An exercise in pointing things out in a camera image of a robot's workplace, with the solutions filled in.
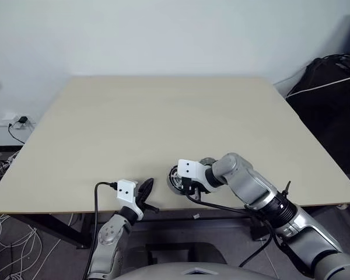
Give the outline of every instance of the wooden table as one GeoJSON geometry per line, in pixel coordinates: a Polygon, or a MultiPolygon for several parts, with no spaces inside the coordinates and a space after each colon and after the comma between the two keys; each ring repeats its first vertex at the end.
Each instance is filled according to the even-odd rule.
{"type": "MultiPolygon", "coordinates": [[[[78,77],[45,113],[0,183],[0,213],[93,211],[98,181],[155,178],[148,202],[199,208],[171,192],[178,159],[236,152],[299,205],[350,202],[350,181],[282,96],[260,78],[78,77]]],[[[204,195],[242,203],[228,187],[204,195]]],[[[99,209],[119,209],[99,189],[99,209]]]]}

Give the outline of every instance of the silver robot arm segment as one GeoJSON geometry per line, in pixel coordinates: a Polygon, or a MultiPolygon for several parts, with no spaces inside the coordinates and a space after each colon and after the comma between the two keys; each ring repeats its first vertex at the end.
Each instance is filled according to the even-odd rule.
{"type": "Polygon", "coordinates": [[[121,210],[105,223],[97,235],[97,246],[93,252],[87,279],[114,279],[119,277],[123,265],[123,252],[128,236],[136,221],[140,221],[146,209],[159,209],[145,203],[152,191],[153,179],[146,180],[137,189],[136,181],[120,180],[117,198],[121,210]]]}
{"type": "Polygon", "coordinates": [[[248,210],[271,224],[282,240],[280,249],[304,275],[319,280],[350,279],[350,256],[342,252],[340,244],[246,159],[228,153],[211,167],[201,165],[179,160],[177,173],[202,184],[208,192],[217,191],[222,185],[230,187],[248,210]]]}

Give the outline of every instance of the black wire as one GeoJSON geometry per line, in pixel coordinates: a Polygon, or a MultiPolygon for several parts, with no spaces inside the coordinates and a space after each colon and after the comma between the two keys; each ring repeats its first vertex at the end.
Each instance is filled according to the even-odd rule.
{"type": "Polygon", "coordinates": [[[85,280],[87,278],[87,274],[89,271],[89,265],[91,264],[91,260],[92,260],[92,255],[93,255],[93,250],[95,249],[95,245],[96,245],[96,237],[97,237],[97,218],[99,215],[99,207],[98,207],[98,196],[97,196],[97,189],[100,185],[108,185],[110,186],[110,183],[107,182],[99,182],[95,185],[94,187],[94,231],[93,231],[93,237],[92,237],[92,244],[91,244],[91,249],[89,251],[89,256],[88,256],[88,261],[87,261],[87,266],[86,269],[84,270],[84,274],[83,274],[83,280],[85,280]]]}
{"type": "Polygon", "coordinates": [[[12,244],[10,244],[10,261],[11,261],[11,265],[10,265],[10,274],[9,274],[9,279],[12,279],[12,273],[13,273],[13,247],[12,244]]]}
{"type": "Polygon", "coordinates": [[[200,204],[200,205],[246,215],[246,212],[244,210],[238,210],[238,209],[234,209],[234,208],[230,208],[230,207],[226,207],[226,206],[221,206],[218,204],[213,204],[213,203],[208,203],[208,202],[204,202],[201,200],[197,200],[197,199],[194,199],[193,197],[190,197],[189,194],[186,194],[186,196],[190,201],[197,203],[197,204],[200,204]]]}
{"type": "Polygon", "coordinates": [[[269,238],[268,240],[261,246],[259,247],[253,254],[251,254],[250,256],[248,256],[240,265],[239,267],[243,267],[244,265],[246,265],[249,261],[251,261],[254,257],[256,257],[260,252],[262,252],[269,244],[270,242],[274,239],[275,240],[275,244],[281,249],[281,245],[278,243],[277,239],[276,239],[276,234],[272,228],[272,226],[270,225],[270,223],[267,220],[263,220],[262,217],[254,215],[251,211],[241,211],[238,209],[234,209],[234,208],[230,208],[230,207],[226,207],[226,206],[221,206],[218,204],[212,204],[212,203],[208,203],[208,202],[204,202],[201,200],[197,200],[194,199],[193,197],[190,197],[189,194],[185,194],[187,196],[187,198],[197,204],[201,204],[201,205],[205,205],[208,207],[213,207],[213,208],[217,208],[217,209],[221,209],[221,210],[226,210],[226,211],[230,211],[230,212],[235,212],[235,213],[241,213],[241,214],[248,214],[249,216],[253,217],[255,216],[256,218],[258,218],[260,221],[262,221],[264,223],[264,225],[266,226],[266,228],[268,229],[269,234],[269,238]]]}
{"type": "MultiPolygon", "coordinates": [[[[267,228],[272,228],[271,225],[267,222],[267,221],[263,221],[265,226],[267,228]]],[[[240,265],[239,267],[243,267],[244,265],[246,265],[249,261],[251,261],[254,257],[256,257],[260,252],[262,252],[269,244],[270,242],[272,241],[273,239],[273,235],[275,234],[272,234],[271,230],[268,230],[269,231],[269,238],[268,240],[261,246],[259,247],[253,254],[251,254],[250,256],[248,256],[240,265]]]]}
{"type": "Polygon", "coordinates": [[[13,137],[14,139],[16,139],[17,141],[21,142],[22,144],[25,144],[23,141],[21,141],[21,140],[18,139],[17,137],[14,137],[14,135],[11,133],[11,129],[10,129],[10,128],[11,128],[13,125],[11,125],[11,124],[8,125],[8,132],[9,132],[9,134],[11,135],[11,137],[13,137]]]}

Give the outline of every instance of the power outlet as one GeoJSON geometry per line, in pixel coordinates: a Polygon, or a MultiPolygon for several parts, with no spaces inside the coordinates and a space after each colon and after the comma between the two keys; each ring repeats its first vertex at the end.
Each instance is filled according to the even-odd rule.
{"type": "Polygon", "coordinates": [[[8,126],[9,124],[14,124],[19,119],[19,116],[14,113],[6,113],[4,118],[1,119],[2,124],[8,126]]]}
{"type": "Polygon", "coordinates": [[[14,129],[21,129],[22,127],[26,127],[28,123],[26,124],[20,124],[18,122],[19,118],[25,116],[28,119],[28,123],[34,124],[34,120],[29,116],[28,114],[15,114],[15,113],[7,113],[4,115],[4,118],[1,119],[2,123],[8,126],[9,124],[13,125],[14,129]]]}

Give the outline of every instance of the floor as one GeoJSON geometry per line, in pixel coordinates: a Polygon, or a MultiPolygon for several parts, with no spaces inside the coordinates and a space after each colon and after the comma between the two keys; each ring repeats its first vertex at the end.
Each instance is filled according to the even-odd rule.
{"type": "MultiPolygon", "coordinates": [[[[0,159],[6,159],[12,153],[0,153],[0,159]]],[[[167,216],[168,218],[175,216],[192,217],[195,212],[183,211],[183,212],[165,212],[161,217],[167,216]]],[[[231,215],[222,211],[202,211],[201,217],[205,216],[226,216],[231,215]]],[[[64,222],[68,222],[70,215],[56,215],[56,217],[64,222]]],[[[154,214],[149,214],[150,219],[156,219],[154,214]]],[[[337,208],[330,208],[327,211],[320,213],[316,216],[316,219],[323,224],[323,226],[329,230],[329,232],[341,243],[344,251],[350,254],[350,211],[339,210],[337,208]]],[[[78,216],[73,217],[73,227],[79,229],[81,221],[78,220],[78,216]]],[[[29,228],[22,222],[19,222],[13,218],[6,220],[3,223],[2,234],[0,240],[3,244],[10,244],[18,238],[24,236],[29,232],[29,228]]],[[[42,240],[42,252],[39,260],[27,271],[22,274],[22,278],[25,280],[34,279],[34,275],[44,258],[57,242],[57,239],[49,234],[39,232],[42,240]]],[[[238,266],[248,255],[261,246],[260,241],[251,241],[249,236],[249,228],[244,222],[236,223],[220,223],[218,226],[214,224],[204,224],[197,228],[189,228],[189,226],[180,227],[177,229],[145,229],[138,226],[135,231],[130,235],[128,242],[128,249],[133,247],[143,246],[148,243],[166,243],[166,242],[207,242],[213,244],[225,257],[226,261],[230,265],[238,266]]],[[[26,247],[25,252],[30,248],[30,245],[26,247]]],[[[5,267],[13,260],[17,260],[20,257],[22,247],[13,247],[12,256],[11,249],[7,248],[0,254],[0,269],[5,267]]],[[[40,252],[39,242],[34,243],[32,253],[23,260],[23,268],[34,262],[38,253],[40,252]]],[[[69,279],[80,280],[85,269],[86,260],[88,257],[88,250],[77,250],[75,246],[61,241],[54,251],[47,258],[44,266],[37,274],[35,279],[69,279]]],[[[158,252],[155,257],[158,257],[159,263],[169,261],[185,261],[185,252],[158,252]]],[[[256,256],[254,260],[249,262],[245,268],[253,271],[257,271],[266,275],[275,277],[275,274],[279,279],[308,279],[302,276],[288,258],[283,255],[272,243],[265,251],[256,256]]],[[[0,272],[0,280],[5,279],[10,273],[20,270],[20,262],[10,265],[0,272]]]]}

